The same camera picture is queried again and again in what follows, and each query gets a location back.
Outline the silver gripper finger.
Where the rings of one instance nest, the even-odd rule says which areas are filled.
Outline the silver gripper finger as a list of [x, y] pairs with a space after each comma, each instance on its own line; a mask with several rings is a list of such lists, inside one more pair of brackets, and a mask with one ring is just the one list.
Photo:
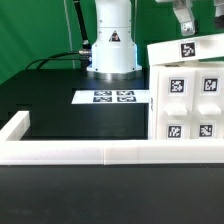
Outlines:
[[173, 11], [180, 24], [181, 34], [183, 36], [194, 35], [196, 25], [192, 12], [192, 0], [174, 0]]
[[216, 29], [224, 28], [224, 0], [214, 0], [215, 17], [214, 25]]

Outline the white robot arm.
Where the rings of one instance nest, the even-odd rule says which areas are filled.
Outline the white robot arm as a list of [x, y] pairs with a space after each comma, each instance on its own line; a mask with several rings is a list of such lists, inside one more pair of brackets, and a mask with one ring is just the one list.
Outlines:
[[[192, 0], [170, 2], [180, 24], [181, 40], [148, 46], [151, 65], [218, 58], [224, 56], [224, 34], [198, 37]], [[130, 0], [95, 0], [97, 39], [92, 46], [87, 74], [101, 79], [128, 79], [142, 70], [137, 60], [137, 45], [131, 37]]]

